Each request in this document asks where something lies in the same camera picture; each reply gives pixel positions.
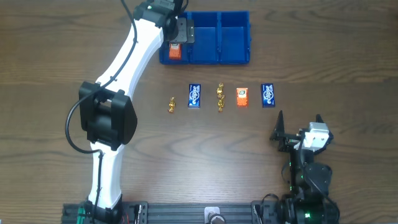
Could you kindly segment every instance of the wood surface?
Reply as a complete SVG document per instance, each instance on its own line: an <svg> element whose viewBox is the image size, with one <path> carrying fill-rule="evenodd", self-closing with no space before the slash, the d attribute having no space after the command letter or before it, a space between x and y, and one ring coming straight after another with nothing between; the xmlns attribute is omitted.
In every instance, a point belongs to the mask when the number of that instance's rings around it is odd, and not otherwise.
<svg viewBox="0 0 398 224"><path fill-rule="evenodd" d="M139 0L129 1L133 7ZM248 10L246 66L164 66L136 88L139 124L123 158L124 200L250 202L289 192L288 154L268 137L279 110L296 133L320 113L335 135L317 156L333 169L341 223L398 222L398 1L191 0L189 11ZM92 157L67 143L65 118L82 81L112 62L129 31L119 1L0 2L0 219L60 223L62 204L91 188ZM224 82L224 112L216 87ZM261 108L260 84L276 107ZM201 108L187 108L201 83ZM249 88L237 108L235 88ZM175 114L168 114L171 96ZM88 149L78 111L71 133Z"/></svg>

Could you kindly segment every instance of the blue tray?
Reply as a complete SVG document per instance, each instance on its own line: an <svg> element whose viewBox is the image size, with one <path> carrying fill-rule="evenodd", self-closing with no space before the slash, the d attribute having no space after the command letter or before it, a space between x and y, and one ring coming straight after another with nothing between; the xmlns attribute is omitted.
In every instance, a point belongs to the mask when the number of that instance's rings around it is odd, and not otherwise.
<svg viewBox="0 0 398 224"><path fill-rule="evenodd" d="M182 45L182 59L169 59L169 43L159 49L164 65L238 65L250 61L250 19L248 11L184 12L180 17L193 19L195 43Z"/></svg>

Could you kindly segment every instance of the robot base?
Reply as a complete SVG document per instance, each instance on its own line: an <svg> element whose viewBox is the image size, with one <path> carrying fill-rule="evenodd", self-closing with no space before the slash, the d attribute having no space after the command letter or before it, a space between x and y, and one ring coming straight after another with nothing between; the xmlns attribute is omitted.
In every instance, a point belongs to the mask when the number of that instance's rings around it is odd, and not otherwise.
<svg viewBox="0 0 398 224"><path fill-rule="evenodd" d="M225 217L226 223L234 224L279 224L275 211L276 201L264 201L263 219L259 222L254 213L253 206L260 208L261 201L251 203L150 203L147 202L123 202L124 212L128 214L129 221L124 223L134 223L136 219L136 209L139 205L142 207L139 215L139 224L205 224L203 212L205 207L219 207L221 215ZM82 211L82 204L64 204L62 212L63 224L89 224L90 218L85 217Z"/></svg>

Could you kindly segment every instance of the wood grain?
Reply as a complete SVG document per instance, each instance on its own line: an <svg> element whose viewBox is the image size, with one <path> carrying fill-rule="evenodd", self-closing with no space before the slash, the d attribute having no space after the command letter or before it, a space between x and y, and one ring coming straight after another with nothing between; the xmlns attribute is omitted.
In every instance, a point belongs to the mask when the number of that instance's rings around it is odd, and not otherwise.
<svg viewBox="0 0 398 224"><path fill-rule="evenodd" d="M398 222L398 2L192 0L188 10L249 10L251 62L170 67L152 58L134 94L139 125L124 156L123 197L250 202L285 194L287 155L268 140L277 113L284 111L290 133L320 113L335 140L316 160L333 169L341 223ZM59 223L63 203L87 196L92 158L67 144L65 118L80 83L109 66L128 27L116 0L0 2L4 223ZM263 82L275 83L275 109L261 108ZM189 83L202 84L199 110L186 107ZM244 86L249 107L237 109L234 89ZM171 96L175 114L167 112ZM87 148L78 116L71 133Z"/></svg>

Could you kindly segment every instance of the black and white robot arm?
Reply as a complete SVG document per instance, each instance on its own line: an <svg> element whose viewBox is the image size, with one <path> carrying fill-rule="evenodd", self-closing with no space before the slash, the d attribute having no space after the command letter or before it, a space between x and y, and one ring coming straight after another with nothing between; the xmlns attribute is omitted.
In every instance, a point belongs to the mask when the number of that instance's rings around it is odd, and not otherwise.
<svg viewBox="0 0 398 224"><path fill-rule="evenodd" d="M71 146L82 153L90 153L75 146L69 136L70 116L77 106L80 106L81 126L91 142L93 183L85 210L95 220L118 223L121 219L122 159L125 145L137 126L132 96L149 59L164 40L173 40L178 35L177 16L186 8L182 8L182 1L147 0L131 15L122 0L132 20L129 35L96 83L82 84L80 100L68 116L65 132ZM110 107L103 104L106 101L111 102Z"/></svg>

